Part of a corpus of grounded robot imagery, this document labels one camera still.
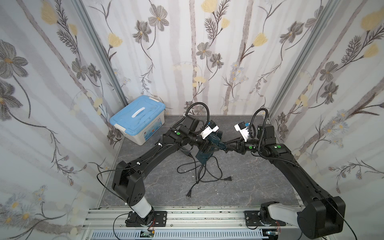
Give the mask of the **dark green hair dryer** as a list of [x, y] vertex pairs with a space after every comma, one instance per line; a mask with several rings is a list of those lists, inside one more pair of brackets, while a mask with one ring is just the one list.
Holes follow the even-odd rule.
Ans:
[[202, 144], [198, 146], [198, 153], [196, 154], [196, 159], [202, 164], [205, 165], [207, 161], [213, 156], [214, 152], [220, 150], [226, 150], [227, 146], [222, 142], [223, 132], [218, 131], [215, 133], [209, 134]]

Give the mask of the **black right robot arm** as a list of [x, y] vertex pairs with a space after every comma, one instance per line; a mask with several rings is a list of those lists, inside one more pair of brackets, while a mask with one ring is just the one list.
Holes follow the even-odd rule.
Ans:
[[299, 165], [289, 148], [279, 144], [275, 129], [264, 120], [255, 126], [253, 121], [235, 125], [242, 139], [237, 141], [237, 153], [247, 151], [273, 164], [289, 181], [303, 201], [303, 207], [289, 207], [279, 202], [261, 204], [260, 222], [271, 225], [276, 221], [295, 226], [309, 239], [340, 233], [345, 223], [346, 204], [341, 197], [333, 197]]

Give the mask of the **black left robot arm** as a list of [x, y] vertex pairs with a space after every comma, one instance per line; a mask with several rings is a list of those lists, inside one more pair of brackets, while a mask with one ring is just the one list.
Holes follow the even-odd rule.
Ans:
[[[193, 107], [203, 107], [207, 112], [207, 120], [200, 130], [199, 121], [188, 113]], [[157, 145], [137, 159], [126, 163], [118, 163], [115, 169], [112, 189], [136, 214], [144, 225], [153, 219], [154, 209], [145, 197], [144, 180], [163, 160], [179, 151], [185, 145], [197, 146], [196, 159], [205, 165], [213, 155], [209, 134], [216, 132], [218, 126], [210, 121], [210, 111], [206, 104], [197, 102], [186, 111], [185, 116], [163, 134]]]

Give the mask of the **blue lid storage box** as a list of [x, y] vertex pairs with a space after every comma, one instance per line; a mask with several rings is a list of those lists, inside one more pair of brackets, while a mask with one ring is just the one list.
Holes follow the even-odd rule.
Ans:
[[165, 123], [166, 106], [148, 96], [140, 96], [110, 118], [122, 135], [141, 146]]

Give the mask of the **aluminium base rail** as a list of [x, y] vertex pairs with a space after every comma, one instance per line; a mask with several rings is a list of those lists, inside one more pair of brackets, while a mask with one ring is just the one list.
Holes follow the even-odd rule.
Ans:
[[90, 210], [79, 240], [305, 240], [293, 224], [257, 223], [258, 207], [169, 207], [155, 226], [127, 227], [124, 208]]

